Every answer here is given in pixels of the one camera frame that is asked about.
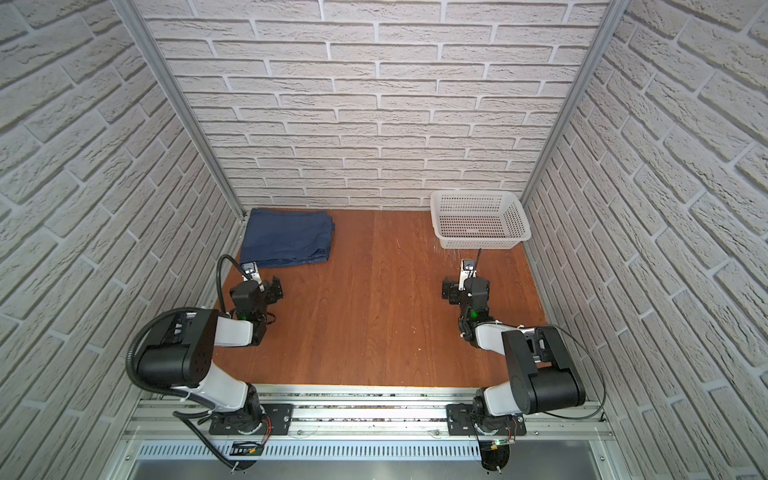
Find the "white plastic laundry basket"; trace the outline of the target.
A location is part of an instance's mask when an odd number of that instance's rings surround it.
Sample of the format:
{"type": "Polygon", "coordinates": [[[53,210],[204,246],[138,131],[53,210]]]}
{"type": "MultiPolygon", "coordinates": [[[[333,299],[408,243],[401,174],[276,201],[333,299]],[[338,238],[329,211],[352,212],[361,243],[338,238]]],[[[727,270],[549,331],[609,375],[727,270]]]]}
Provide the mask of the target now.
{"type": "Polygon", "coordinates": [[[430,209],[435,236],[446,250],[507,250],[531,238],[524,208],[511,192],[434,191],[430,209]]]}

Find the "right aluminium corner post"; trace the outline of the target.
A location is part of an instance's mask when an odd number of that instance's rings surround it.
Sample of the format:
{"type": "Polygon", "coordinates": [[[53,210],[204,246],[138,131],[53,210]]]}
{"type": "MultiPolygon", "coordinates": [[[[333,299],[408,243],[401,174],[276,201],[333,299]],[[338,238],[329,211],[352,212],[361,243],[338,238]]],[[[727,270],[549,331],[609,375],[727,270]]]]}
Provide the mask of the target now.
{"type": "Polygon", "coordinates": [[[523,190],[520,198],[523,206],[526,206],[532,199],[537,183],[542,177],[560,137],[569,125],[583,95],[588,89],[594,72],[599,66],[630,3],[630,0],[615,0],[608,2],[605,13],[595,32],[595,36],[586,50],[575,79],[569,88],[556,121],[551,128],[544,147],[536,161],[533,172],[523,190]]]}

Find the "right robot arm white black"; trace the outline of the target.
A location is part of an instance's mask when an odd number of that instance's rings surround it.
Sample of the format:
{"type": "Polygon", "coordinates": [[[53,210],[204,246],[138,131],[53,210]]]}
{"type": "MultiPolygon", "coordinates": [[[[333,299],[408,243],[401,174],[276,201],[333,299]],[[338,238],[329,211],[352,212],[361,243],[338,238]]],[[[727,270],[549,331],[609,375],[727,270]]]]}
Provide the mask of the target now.
{"type": "Polygon", "coordinates": [[[525,414],[581,406],[586,390],[556,327],[515,327],[490,315],[490,282],[444,279],[441,296],[459,307],[462,339],[504,357],[508,380],[477,391],[464,413],[475,432],[508,437],[522,433],[525,414]]]}

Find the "blue denim trousers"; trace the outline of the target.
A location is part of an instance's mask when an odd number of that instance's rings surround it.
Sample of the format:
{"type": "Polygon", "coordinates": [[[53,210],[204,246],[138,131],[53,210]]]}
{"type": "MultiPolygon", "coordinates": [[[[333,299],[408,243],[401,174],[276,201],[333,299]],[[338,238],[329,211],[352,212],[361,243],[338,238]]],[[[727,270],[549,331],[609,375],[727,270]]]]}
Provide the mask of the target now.
{"type": "Polygon", "coordinates": [[[252,209],[240,250],[242,264],[288,268],[329,260],[335,224],[325,211],[252,209]]]}

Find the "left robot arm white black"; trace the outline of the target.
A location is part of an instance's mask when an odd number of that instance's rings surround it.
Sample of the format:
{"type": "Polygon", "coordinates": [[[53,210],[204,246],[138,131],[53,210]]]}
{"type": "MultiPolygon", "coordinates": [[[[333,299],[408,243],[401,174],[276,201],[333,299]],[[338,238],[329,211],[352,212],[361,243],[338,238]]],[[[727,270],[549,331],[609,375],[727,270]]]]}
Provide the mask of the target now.
{"type": "Polygon", "coordinates": [[[140,389],[175,396],[202,406],[180,413],[209,425],[212,435],[285,435],[293,408],[261,403],[254,385],[237,380],[214,363],[217,347],[258,346],[272,315],[268,307],[283,298],[277,277],[246,280],[230,290],[235,318],[217,309],[175,308],[141,328],[126,354],[126,373],[140,389]]]}

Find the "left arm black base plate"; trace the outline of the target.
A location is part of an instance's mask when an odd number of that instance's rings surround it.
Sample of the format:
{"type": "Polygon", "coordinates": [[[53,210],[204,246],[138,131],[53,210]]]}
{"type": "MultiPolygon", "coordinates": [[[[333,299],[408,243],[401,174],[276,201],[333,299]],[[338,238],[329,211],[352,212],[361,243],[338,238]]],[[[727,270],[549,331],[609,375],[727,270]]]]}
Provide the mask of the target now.
{"type": "Polygon", "coordinates": [[[271,426],[272,436],[288,434],[294,406],[292,404],[261,404],[254,413],[245,408],[235,412],[217,412],[212,415],[209,433],[223,435],[261,435],[265,436],[271,426]]]}

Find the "left aluminium corner post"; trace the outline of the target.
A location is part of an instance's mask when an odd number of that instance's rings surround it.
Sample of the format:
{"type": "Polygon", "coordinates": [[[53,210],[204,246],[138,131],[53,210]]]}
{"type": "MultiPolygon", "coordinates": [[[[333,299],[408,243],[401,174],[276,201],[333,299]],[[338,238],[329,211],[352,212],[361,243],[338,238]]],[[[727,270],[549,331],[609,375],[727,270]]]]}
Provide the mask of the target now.
{"type": "Polygon", "coordinates": [[[114,8],[133,37],[137,47],[145,58],[145,61],[155,75],[158,84],[164,91],[169,104],[178,116],[182,126],[187,131],[192,143],[201,155],[203,163],[211,173],[216,185],[221,191],[230,209],[241,220],[245,219],[247,212],[242,206],[234,188],[230,184],[223,167],[206,137],[199,121],[197,120],[191,105],[189,104],[180,84],[176,80],[172,69],[150,32],[150,29],[142,17],[134,1],[115,0],[114,8]]]}

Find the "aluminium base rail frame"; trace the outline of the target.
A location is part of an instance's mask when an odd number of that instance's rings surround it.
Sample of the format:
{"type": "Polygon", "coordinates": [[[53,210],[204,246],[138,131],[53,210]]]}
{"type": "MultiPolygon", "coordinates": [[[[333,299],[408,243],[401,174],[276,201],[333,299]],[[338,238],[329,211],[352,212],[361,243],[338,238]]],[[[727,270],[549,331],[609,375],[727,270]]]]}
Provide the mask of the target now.
{"type": "Polygon", "coordinates": [[[271,434],[225,435],[209,451],[179,421],[179,400],[142,400],[107,479],[625,479],[613,428],[594,403],[524,417],[485,436],[452,405],[470,388],[262,385],[271,434]]]}

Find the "aluminium corner post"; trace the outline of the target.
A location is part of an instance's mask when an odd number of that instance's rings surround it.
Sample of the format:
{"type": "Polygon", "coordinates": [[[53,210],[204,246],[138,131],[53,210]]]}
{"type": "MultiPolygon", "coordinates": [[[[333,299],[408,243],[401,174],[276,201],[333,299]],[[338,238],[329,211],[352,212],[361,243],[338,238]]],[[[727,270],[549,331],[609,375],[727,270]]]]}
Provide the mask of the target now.
{"type": "Polygon", "coordinates": [[[605,13],[595,32],[595,36],[586,50],[575,79],[569,88],[556,121],[551,128],[544,147],[536,161],[533,172],[523,190],[520,198],[523,206],[526,206],[532,199],[537,183],[542,177],[560,137],[569,125],[583,95],[588,89],[594,72],[599,66],[630,3],[630,0],[615,0],[608,2],[605,13]]]}
{"type": "Polygon", "coordinates": [[[197,120],[191,105],[189,104],[180,84],[176,80],[172,69],[150,32],[150,29],[142,17],[134,1],[115,0],[114,8],[133,37],[137,47],[145,58],[145,61],[155,75],[158,84],[164,91],[169,104],[178,116],[182,126],[187,131],[192,143],[201,155],[203,163],[211,173],[216,185],[221,191],[230,209],[241,220],[245,219],[247,212],[242,206],[234,188],[230,184],[223,167],[206,137],[199,121],[197,120]]]}

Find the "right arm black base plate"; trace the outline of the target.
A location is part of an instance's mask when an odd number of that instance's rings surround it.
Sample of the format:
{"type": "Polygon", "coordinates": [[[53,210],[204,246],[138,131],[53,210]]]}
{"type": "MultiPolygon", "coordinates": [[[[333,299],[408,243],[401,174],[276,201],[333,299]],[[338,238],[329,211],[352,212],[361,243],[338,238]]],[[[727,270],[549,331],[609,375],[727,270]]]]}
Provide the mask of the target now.
{"type": "Polygon", "coordinates": [[[450,436],[522,437],[527,428],[522,415],[493,416],[481,407],[466,403],[448,404],[446,422],[450,436]]]}

